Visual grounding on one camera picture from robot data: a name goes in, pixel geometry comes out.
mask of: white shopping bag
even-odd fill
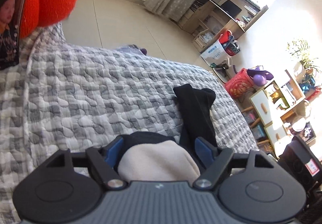
[[[214,44],[207,48],[205,52],[201,53],[200,56],[212,68],[214,68],[215,65],[220,65],[225,60],[227,60],[227,65],[230,67],[231,56],[226,53],[219,40],[217,40]]]

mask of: bed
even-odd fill
[[[19,217],[14,187],[55,151],[103,146],[119,134],[151,131],[179,141],[173,87],[216,92],[211,119],[221,147],[246,153],[253,135],[234,101],[203,68],[117,50],[67,44],[61,24],[20,44],[20,64],[0,72],[1,222]]]

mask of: white label with red border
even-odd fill
[[[308,163],[306,163],[305,166],[308,169],[308,171],[310,172],[312,177],[315,176],[320,171],[320,169],[315,164],[313,159],[310,159],[310,161]]]

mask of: tile grout line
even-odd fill
[[[154,39],[154,41],[156,42],[156,44],[157,44],[157,46],[159,47],[160,51],[162,52],[162,54],[163,54],[163,56],[164,56],[165,60],[168,60],[168,59],[166,58],[165,54],[163,53],[162,49],[160,48],[160,46],[159,46],[158,42],[155,40],[155,38],[153,37],[153,35],[151,34],[151,32],[150,32],[150,31],[149,31],[149,33],[150,33],[151,37]]]
[[[94,0],[92,0],[92,1],[93,1],[93,7],[94,7],[94,14],[95,14],[95,20],[96,20],[97,30],[99,31],[99,24],[97,22],[97,16],[96,16],[96,11],[95,11],[95,4],[94,4]],[[103,48],[102,39],[100,37],[100,32],[99,32],[99,40],[101,41],[101,47]]]

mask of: ribbed gray panel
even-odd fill
[[[225,213],[210,192],[187,182],[132,182],[108,192],[101,204],[69,224],[242,224]]]

